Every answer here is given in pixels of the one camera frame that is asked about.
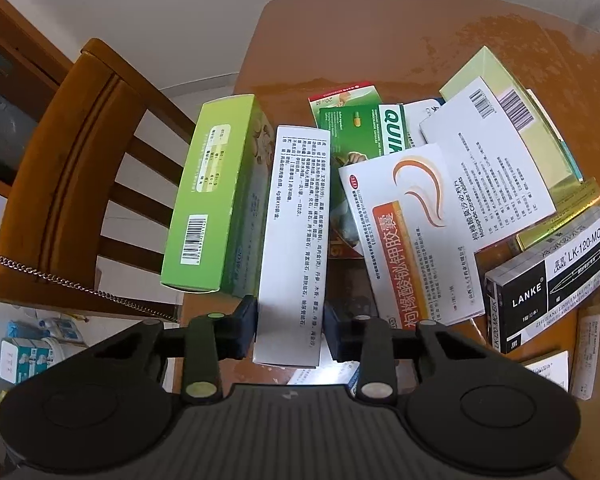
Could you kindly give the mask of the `tall white medicine box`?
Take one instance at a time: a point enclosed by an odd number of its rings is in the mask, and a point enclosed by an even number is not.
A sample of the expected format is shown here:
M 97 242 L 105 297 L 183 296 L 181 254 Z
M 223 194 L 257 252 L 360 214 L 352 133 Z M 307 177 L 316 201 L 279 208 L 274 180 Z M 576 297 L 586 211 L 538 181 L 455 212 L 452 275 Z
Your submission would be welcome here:
M 301 368 L 320 364 L 329 163 L 327 130 L 277 128 L 253 348 L 258 364 Z

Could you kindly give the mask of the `green bear medicine box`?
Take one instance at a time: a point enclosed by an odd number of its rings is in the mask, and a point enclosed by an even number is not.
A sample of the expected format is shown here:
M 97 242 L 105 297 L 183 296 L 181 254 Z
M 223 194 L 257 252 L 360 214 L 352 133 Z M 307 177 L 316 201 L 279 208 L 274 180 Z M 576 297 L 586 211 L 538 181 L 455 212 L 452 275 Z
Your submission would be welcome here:
M 176 194 L 161 284 L 194 294 L 257 292 L 274 144 L 253 94 L 204 103 Z

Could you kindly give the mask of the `brown cardboard box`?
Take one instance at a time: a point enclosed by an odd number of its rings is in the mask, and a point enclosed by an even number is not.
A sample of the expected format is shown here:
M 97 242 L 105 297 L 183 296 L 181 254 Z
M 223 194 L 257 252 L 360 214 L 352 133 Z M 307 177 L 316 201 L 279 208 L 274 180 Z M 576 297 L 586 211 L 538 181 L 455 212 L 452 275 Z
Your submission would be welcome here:
M 566 467 L 577 479 L 600 479 L 600 304 L 580 311 L 571 393 L 581 428 Z

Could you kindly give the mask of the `white blue medicine box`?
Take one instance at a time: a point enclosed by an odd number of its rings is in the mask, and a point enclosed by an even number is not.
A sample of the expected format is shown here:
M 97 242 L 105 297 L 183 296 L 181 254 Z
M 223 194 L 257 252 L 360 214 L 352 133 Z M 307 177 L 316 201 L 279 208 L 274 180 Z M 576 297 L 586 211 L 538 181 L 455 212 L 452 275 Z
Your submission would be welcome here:
M 315 368 L 299 368 L 288 380 L 290 386 L 347 385 L 358 377 L 358 362 L 329 362 Z

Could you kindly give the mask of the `white orange capsule box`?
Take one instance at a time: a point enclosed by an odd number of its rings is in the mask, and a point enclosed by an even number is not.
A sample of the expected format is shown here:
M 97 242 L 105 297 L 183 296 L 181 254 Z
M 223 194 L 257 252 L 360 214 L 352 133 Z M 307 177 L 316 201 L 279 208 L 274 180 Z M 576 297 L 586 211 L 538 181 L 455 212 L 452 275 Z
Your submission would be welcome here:
M 476 251 L 436 144 L 343 166 L 339 177 L 381 318 L 409 330 L 483 315 Z

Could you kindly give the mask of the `black LANKE pen box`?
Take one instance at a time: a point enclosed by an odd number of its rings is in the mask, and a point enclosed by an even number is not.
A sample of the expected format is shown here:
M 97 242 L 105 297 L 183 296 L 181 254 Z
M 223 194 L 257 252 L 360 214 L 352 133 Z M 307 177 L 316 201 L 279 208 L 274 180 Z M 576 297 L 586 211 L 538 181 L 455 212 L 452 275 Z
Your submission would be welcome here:
M 555 324 L 600 287 L 600 206 L 486 272 L 491 346 L 507 354 Z

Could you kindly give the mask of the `small white box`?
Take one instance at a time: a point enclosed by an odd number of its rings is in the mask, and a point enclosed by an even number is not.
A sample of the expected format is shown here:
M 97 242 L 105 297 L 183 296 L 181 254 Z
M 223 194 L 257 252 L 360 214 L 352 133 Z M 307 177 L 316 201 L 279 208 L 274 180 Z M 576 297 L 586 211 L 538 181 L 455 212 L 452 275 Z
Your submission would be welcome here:
M 554 351 L 524 362 L 524 367 L 538 374 L 550 382 L 562 387 L 565 391 L 569 390 L 569 352 Z

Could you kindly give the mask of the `near wooden chair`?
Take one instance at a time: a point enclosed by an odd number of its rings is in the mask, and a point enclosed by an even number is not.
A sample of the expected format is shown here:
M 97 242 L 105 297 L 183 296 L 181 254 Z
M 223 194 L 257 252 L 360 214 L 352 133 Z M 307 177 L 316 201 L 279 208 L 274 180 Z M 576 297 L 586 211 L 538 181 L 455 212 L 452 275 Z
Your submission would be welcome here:
M 93 38 L 46 108 L 0 225 L 0 302 L 64 313 L 178 320 L 180 305 L 98 289 L 99 258 L 158 274 L 163 255 L 102 235 L 108 204 L 169 226 L 170 207 L 120 184 L 131 156 L 173 185 L 183 168 L 136 136 L 146 113 L 185 143 L 195 124 L 102 40 Z

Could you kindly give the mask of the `green QUIK medicine box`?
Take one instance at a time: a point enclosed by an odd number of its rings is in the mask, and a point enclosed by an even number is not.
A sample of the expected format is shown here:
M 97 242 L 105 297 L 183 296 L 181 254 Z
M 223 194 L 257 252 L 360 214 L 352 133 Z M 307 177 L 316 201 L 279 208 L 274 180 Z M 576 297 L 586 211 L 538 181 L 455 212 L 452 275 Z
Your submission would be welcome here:
M 330 132 L 338 166 L 414 148 L 402 104 L 366 104 L 323 108 L 318 125 Z

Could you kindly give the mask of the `white yellow-green large box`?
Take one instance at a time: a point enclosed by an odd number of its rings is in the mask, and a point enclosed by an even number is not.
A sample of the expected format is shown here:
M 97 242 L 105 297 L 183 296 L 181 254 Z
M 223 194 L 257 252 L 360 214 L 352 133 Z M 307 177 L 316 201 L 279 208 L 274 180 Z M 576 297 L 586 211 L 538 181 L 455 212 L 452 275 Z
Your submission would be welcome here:
M 582 182 L 530 93 L 487 48 L 420 124 L 443 153 L 476 252 L 534 226 Z

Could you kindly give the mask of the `gold foil box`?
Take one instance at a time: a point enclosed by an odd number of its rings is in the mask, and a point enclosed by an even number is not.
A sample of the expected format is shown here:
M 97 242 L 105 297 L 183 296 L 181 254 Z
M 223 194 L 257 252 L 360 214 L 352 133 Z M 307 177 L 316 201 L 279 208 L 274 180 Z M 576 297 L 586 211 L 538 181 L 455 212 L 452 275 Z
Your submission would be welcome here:
M 592 206 L 600 206 L 600 186 L 595 178 L 589 178 L 576 188 L 570 188 L 556 203 L 554 214 L 515 234 L 507 242 L 509 249 L 514 255 L 524 252 Z

